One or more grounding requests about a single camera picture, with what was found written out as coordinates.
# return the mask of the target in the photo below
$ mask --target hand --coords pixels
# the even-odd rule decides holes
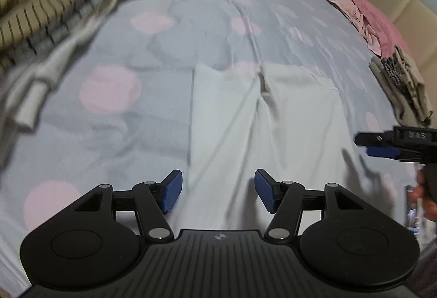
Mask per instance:
[[[409,198],[412,201],[416,201],[418,198],[423,198],[423,210],[425,211],[425,217],[429,220],[437,222],[437,204],[429,198],[425,197],[425,175],[422,171],[417,174],[416,181],[418,186],[410,192]]]

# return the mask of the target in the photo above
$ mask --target bed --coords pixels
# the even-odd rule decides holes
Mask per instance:
[[[424,68],[436,65],[425,61],[435,59],[434,52],[424,54]],[[187,172],[199,65],[243,74],[264,63],[295,65],[330,80],[352,139],[396,124],[368,68],[372,56],[355,27],[325,0],[124,2],[76,53],[37,131],[20,135],[1,173],[0,287],[18,296],[29,286],[21,241],[91,188],[110,183],[127,190],[173,169]],[[342,154],[347,178],[325,182],[342,182],[403,223],[404,187],[414,183],[414,166],[350,150]]]

